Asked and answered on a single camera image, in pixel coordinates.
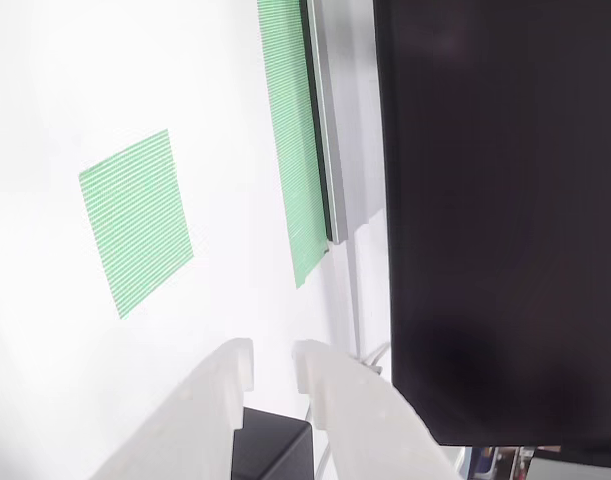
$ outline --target cable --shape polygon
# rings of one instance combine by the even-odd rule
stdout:
[[[376,365],[378,365],[378,362],[380,362],[381,358],[383,358],[383,356],[387,353],[387,351],[389,350],[389,347],[390,347],[390,343],[387,342],[384,345],[384,348],[376,354],[376,356],[374,357],[374,360],[372,360],[372,363],[370,363],[372,367],[375,367]]]
[[[318,463],[318,468],[316,469],[316,476],[314,480],[323,480],[323,475],[325,475],[325,467],[327,467],[327,462],[329,462],[329,457],[332,454],[332,449],[327,444],[325,451],[323,452],[323,456],[321,457],[321,461]]]
[[[372,353],[370,353],[369,355],[367,355],[365,358],[363,358],[361,360],[361,363],[365,364],[365,365],[369,365],[371,363],[372,357],[378,357],[378,355],[380,355],[383,351],[387,351],[389,349],[389,342],[385,342],[382,343],[381,345],[378,346],[378,348],[376,350],[374,350]]]

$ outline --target green patterned panel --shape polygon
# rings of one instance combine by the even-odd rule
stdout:
[[[167,130],[80,174],[121,318],[192,257]]]
[[[299,0],[258,0],[267,86],[296,286],[327,251]]]

